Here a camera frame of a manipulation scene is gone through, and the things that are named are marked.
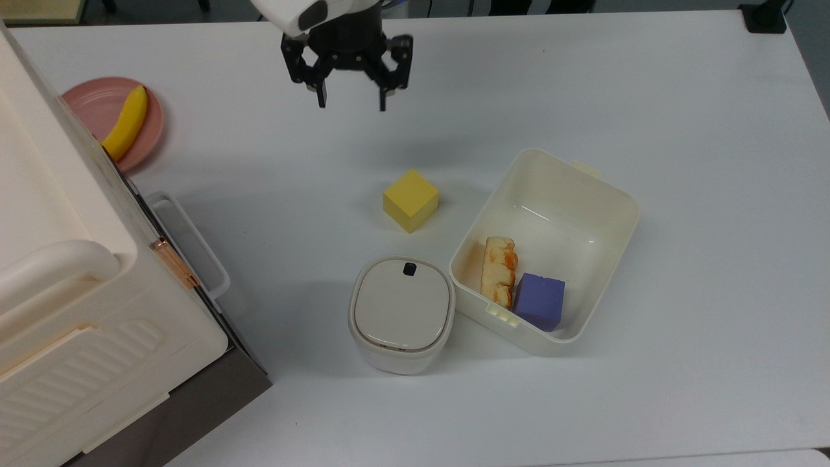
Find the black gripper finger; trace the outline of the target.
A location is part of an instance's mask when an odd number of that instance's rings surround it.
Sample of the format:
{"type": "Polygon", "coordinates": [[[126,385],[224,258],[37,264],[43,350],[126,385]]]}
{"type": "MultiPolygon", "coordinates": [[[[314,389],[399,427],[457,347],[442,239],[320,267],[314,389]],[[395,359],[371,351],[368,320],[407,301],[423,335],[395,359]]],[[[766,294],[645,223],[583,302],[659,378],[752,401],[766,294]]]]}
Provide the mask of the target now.
{"type": "Polygon", "coordinates": [[[379,111],[385,112],[386,98],[398,89],[407,89],[411,74],[413,36],[402,34],[391,39],[381,35],[366,49],[366,75],[379,88],[379,111]],[[383,56],[389,52],[396,67],[391,70],[383,56]]]}
{"type": "Polygon", "coordinates": [[[326,108],[328,91],[326,79],[332,72],[332,61],[330,56],[318,57],[313,66],[310,66],[303,58],[303,51],[307,45],[306,38],[291,38],[283,34],[281,39],[281,50],[287,65],[290,79],[294,83],[302,83],[306,88],[316,95],[318,106],[326,108]]]}

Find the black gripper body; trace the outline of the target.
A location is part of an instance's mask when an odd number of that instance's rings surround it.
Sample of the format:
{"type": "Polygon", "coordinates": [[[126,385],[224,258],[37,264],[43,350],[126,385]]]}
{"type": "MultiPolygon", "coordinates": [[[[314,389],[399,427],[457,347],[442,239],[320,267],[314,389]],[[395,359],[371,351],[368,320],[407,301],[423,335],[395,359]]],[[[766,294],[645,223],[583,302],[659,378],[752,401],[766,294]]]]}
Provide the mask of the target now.
{"type": "Polygon", "coordinates": [[[383,62],[386,38],[381,24],[381,4],[344,14],[309,30],[308,47],[317,55],[315,73],[350,70],[388,73],[383,62]]]}

